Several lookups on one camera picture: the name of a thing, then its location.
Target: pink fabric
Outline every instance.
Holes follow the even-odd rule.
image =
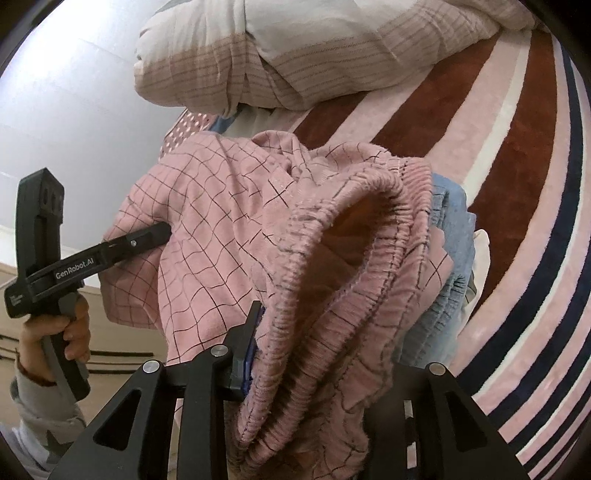
[[[161,329],[173,364],[262,300],[252,387],[229,412],[230,468],[350,478],[368,451],[363,411],[390,387],[392,350],[421,313],[430,203],[428,164],[375,145],[198,133],[134,186],[107,233],[172,226],[164,248],[101,275],[105,311]]]

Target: person's hand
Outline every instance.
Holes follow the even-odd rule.
[[[88,302],[82,296],[76,304],[76,319],[63,316],[41,315],[29,318],[22,326],[18,350],[22,367],[32,376],[48,382],[55,377],[47,364],[41,339],[47,335],[63,332],[68,341],[65,355],[68,360],[80,360],[86,363],[90,359],[90,330]]]

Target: light blue jeans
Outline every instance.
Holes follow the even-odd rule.
[[[446,364],[453,357],[460,327],[460,310],[472,264],[476,215],[466,207],[466,192],[457,183],[433,174],[430,223],[445,233],[444,249],[453,270],[439,296],[407,332],[394,352],[394,360],[424,368],[431,362]]]

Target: white wall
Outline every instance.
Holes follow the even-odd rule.
[[[62,244],[100,241],[157,160],[181,109],[134,91],[135,42],[167,0],[64,0],[0,77],[0,225],[14,227],[18,180],[48,167],[66,189]]]

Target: metal screw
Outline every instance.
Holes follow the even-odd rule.
[[[211,349],[211,353],[213,356],[224,356],[228,353],[228,347],[226,345],[214,345]]]
[[[447,372],[447,369],[442,364],[431,364],[429,365],[429,371],[433,375],[437,375],[438,377],[442,376]]]
[[[160,368],[160,363],[156,360],[148,360],[146,363],[143,364],[142,370],[147,374],[153,374],[157,372]]]

